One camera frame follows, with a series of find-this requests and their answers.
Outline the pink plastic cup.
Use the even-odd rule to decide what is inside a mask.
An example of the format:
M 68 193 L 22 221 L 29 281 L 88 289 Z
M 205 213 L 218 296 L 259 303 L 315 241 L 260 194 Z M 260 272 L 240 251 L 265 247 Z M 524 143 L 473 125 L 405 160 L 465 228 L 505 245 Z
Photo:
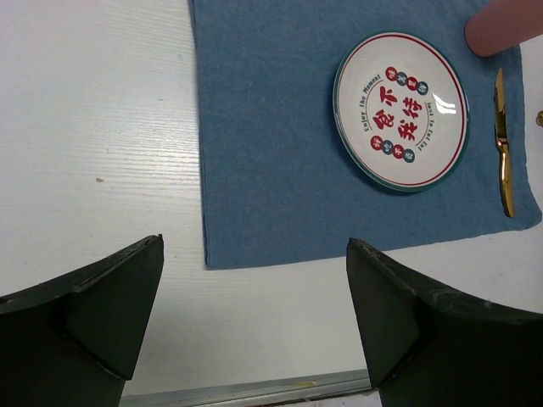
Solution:
M 466 24 L 468 47 L 489 57 L 542 34 L 541 0 L 490 1 Z

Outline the gold fork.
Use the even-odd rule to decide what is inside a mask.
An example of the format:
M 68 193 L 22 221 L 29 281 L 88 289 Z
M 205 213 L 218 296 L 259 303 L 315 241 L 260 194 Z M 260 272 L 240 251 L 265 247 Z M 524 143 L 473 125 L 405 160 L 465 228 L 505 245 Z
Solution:
M 536 124 L 540 127 L 543 127 L 543 111 L 540 111 L 536 116 Z

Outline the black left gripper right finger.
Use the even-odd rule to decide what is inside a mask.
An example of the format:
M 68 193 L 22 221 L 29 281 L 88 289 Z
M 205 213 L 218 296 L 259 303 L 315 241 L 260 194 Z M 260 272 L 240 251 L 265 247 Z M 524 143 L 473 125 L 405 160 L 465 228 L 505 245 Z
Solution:
M 350 239 L 346 272 L 385 406 L 539 406 L 542 317 L 464 293 Z

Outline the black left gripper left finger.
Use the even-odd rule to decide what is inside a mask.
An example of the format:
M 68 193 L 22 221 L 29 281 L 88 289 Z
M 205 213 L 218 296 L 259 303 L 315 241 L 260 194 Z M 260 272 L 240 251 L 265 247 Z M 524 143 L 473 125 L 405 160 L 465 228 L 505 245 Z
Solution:
M 164 265 L 153 235 L 1 298 L 3 406 L 116 406 L 133 378 Z

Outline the white plate with red characters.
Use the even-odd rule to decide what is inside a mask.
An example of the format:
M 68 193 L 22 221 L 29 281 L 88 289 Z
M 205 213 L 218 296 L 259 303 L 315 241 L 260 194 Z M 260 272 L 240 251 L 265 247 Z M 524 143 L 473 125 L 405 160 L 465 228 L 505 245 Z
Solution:
M 397 192 L 442 182 L 467 146 L 469 107 L 456 70 L 405 32 L 370 35 L 347 52 L 334 78 L 333 115 L 351 159 Z

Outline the blue cloth placemat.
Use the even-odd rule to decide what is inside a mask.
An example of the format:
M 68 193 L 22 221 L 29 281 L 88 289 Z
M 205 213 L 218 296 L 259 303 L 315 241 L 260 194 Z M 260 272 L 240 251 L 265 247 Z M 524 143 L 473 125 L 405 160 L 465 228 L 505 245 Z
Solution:
M 206 264 L 261 267 L 344 255 L 352 237 L 381 250 L 541 222 L 526 169 L 521 53 L 481 59 L 464 42 L 480 1 L 195 1 Z M 470 106 L 467 150 L 438 186 L 378 185 L 345 149 L 333 78 L 365 36 L 405 31 L 451 61 Z M 503 68 L 515 215 L 505 215 L 495 145 Z

